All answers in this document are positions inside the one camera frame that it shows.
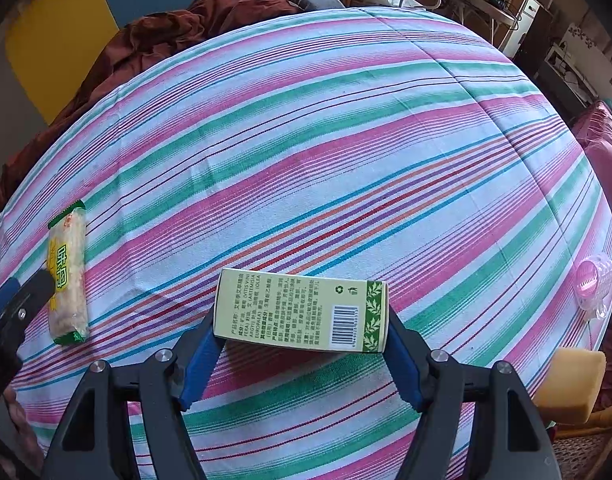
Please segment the rice cracker packet yellow label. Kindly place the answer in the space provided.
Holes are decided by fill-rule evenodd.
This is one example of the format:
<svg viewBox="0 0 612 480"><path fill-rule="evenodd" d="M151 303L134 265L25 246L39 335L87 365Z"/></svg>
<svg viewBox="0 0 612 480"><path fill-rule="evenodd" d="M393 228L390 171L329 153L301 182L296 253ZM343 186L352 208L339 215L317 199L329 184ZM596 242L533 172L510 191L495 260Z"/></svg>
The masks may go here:
<svg viewBox="0 0 612 480"><path fill-rule="evenodd" d="M49 300L49 333L55 344L71 346L88 338L85 284L86 206L72 203L48 223L47 268L54 278Z"/></svg>

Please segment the green paper box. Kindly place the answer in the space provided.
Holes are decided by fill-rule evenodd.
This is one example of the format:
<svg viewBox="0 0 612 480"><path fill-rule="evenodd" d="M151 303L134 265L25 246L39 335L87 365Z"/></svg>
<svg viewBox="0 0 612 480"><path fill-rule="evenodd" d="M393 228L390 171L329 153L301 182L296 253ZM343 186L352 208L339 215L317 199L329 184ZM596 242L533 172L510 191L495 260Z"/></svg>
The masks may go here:
<svg viewBox="0 0 612 480"><path fill-rule="evenodd" d="M214 334L223 339L308 351L382 353L388 287L342 280L222 269Z"/></svg>

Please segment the yellow sponge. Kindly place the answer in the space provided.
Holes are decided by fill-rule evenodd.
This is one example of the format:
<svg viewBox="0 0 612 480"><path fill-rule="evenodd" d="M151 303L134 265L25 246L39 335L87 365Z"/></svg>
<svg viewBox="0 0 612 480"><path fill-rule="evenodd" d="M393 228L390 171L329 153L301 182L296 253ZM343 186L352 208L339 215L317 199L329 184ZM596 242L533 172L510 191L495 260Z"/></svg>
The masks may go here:
<svg viewBox="0 0 612 480"><path fill-rule="evenodd" d="M588 421L606 370L601 351L580 348L557 349L542 384L534 394L534 405L545 422L581 425Z"/></svg>

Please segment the striped bed sheet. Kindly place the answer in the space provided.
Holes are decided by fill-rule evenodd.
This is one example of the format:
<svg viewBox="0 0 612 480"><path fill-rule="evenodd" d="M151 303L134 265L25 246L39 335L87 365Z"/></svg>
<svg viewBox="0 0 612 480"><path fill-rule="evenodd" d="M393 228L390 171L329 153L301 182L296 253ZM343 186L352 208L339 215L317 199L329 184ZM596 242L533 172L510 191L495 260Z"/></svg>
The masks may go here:
<svg viewBox="0 0 612 480"><path fill-rule="evenodd" d="M0 212L0 286L86 210L89 336L40 313L12 382L49 453L80 379L170 349L225 268L388 287L429 347L511 363L529 390L612 319L574 273L612 257L612 210L582 147L504 54L424 10L275 18L184 50L108 93Z"/></svg>

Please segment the yellow blue grey chair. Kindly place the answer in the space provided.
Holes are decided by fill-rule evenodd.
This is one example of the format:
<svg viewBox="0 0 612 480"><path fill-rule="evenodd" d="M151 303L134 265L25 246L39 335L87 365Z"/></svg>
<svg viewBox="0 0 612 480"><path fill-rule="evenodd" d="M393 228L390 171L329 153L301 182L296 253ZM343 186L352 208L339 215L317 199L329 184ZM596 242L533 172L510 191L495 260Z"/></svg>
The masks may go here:
<svg viewBox="0 0 612 480"><path fill-rule="evenodd" d="M0 174L71 101L120 27L193 0L0 0ZM289 0L304 10L339 0Z"/></svg>

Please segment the dark red blanket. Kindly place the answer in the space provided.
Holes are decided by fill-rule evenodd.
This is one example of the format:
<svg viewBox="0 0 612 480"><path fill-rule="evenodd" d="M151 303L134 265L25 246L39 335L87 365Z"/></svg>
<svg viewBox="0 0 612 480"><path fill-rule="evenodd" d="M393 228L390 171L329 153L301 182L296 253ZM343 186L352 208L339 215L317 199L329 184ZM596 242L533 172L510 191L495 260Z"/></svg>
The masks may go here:
<svg viewBox="0 0 612 480"><path fill-rule="evenodd" d="M52 124L38 131L3 165L0 212L41 156L112 90L155 64L226 32L304 12L289 0L194 0L185 9L138 18L108 41L75 96Z"/></svg>

